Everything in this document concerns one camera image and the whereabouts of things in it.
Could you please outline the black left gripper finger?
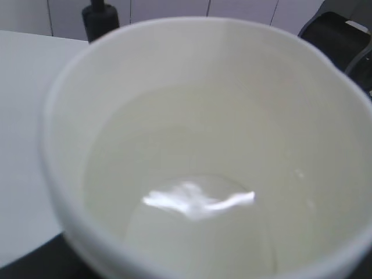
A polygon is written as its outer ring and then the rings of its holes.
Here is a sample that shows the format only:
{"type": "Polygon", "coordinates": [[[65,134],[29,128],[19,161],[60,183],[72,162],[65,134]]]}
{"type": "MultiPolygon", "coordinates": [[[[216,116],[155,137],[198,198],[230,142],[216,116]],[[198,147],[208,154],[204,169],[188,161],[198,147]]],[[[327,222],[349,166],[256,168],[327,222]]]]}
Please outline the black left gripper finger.
{"type": "Polygon", "coordinates": [[[98,278],[68,246],[62,234],[1,268],[1,278],[98,278]]]}

